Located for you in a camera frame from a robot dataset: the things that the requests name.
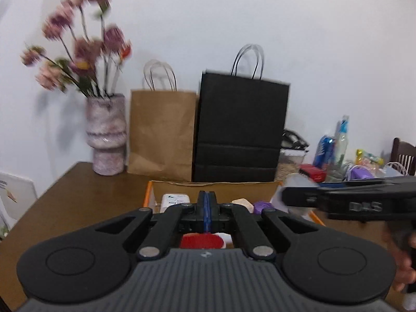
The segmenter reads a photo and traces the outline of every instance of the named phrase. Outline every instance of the black bag handle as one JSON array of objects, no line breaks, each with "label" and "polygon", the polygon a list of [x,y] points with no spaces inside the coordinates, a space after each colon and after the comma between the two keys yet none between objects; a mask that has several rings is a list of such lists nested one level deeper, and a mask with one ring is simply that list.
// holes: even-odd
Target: black bag handle
[{"label": "black bag handle", "polygon": [[263,68],[264,68],[264,51],[263,51],[263,48],[258,44],[247,44],[240,49],[240,51],[238,52],[236,56],[236,59],[234,60],[234,64],[232,65],[231,75],[234,73],[234,76],[237,76],[238,63],[240,62],[240,59],[244,56],[244,54],[250,50],[253,50],[257,57],[257,63],[254,69],[252,79],[254,79],[254,76],[256,75],[256,71],[259,66],[259,59],[261,59],[261,70],[260,70],[260,78],[259,78],[261,79],[261,77],[263,76]]},{"label": "black bag handle", "polygon": [[166,76],[168,77],[168,80],[169,80],[169,84],[171,85],[171,90],[172,91],[177,91],[177,89],[176,89],[176,76],[175,76],[175,73],[173,72],[172,67],[169,64],[167,64],[166,62],[161,62],[161,61],[158,61],[158,60],[150,60],[143,67],[144,79],[146,80],[146,83],[149,86],[149,88],[153,91],[156,90],[154,82],[153,82],[152,69],[157,68],[157,67],[162,67],[165,70]]}]

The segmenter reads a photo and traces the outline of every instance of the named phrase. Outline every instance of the wooden table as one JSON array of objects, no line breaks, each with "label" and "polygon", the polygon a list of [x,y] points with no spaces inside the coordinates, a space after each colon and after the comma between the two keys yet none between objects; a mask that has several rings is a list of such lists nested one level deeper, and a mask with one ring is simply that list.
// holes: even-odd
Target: wooden table
[{"label": "wooden table", "polygon": [[[40,241],[142,206],[148,180],[127,173],[99,176],[85,162],[77,163],[62,176],[0,243],[0,296],[10,309],[17,309],[26,300],[16,276],[16,263],[24,251]],[[380,222],[360,224],[320,216],[329,227],[382,244]],[[401,295],[390,293],[388,302],[400,306]]]}]

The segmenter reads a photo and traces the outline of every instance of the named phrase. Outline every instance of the cardboard box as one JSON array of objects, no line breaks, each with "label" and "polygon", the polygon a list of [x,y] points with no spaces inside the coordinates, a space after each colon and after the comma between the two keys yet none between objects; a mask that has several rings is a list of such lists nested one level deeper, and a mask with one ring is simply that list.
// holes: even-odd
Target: cardboard box
[{"label": "cardboard box", "polygon": [[[191,203],[196,203],[200,191],[214,191],[218,203],[230,203],[235,199],[245,198],[252,204],[259,201],[271,202],[277,209],[284,210],[281,205],[275,204],[280,185],[281,182],[177,183],[151,180],[147,185],[143,206],[150,207],[154,213],[159,213],[162,196],[165,193],[183,193],[189,196]],[[324,225],[313,211],[306,218]]]}]

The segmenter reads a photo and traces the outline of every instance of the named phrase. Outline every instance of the brown paper bag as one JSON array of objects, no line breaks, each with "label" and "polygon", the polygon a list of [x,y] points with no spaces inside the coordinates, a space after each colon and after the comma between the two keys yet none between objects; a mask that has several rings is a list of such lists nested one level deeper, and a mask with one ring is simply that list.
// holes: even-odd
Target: brown paper bag
[{"label": "brown paper bag", "polygon": [[[171,90],[155,90],[157,67],[164,68]],[[151,90],[132,91],[127,171],[155,180],[190,181],[196,93],[176,91],[173,71],[162,62],[146,64],[145,79]]]}]

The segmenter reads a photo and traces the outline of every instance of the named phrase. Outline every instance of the white wall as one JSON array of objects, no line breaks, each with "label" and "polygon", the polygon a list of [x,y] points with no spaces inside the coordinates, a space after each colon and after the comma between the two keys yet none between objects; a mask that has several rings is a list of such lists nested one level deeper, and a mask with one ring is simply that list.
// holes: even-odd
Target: white wall
[{"label": "white wall", "polygon": [[[47,92],[19,54],[26,43],[64,52],[41,36],[59,0],[0,0],[0,169],[34,180],[43,193],[79,160],[84,99]],[[206,68],[229,70],[237,51],[258,43],[264,77],[290,82],[286,126],[316,144],[350,115],[348,154],[416,144],[416,0],[113,0],[109,19],[132,40],[120,90],[142,85],[149,59],[169,62],[183,89]],[[98,25],[90,32],[98,34]]]}]

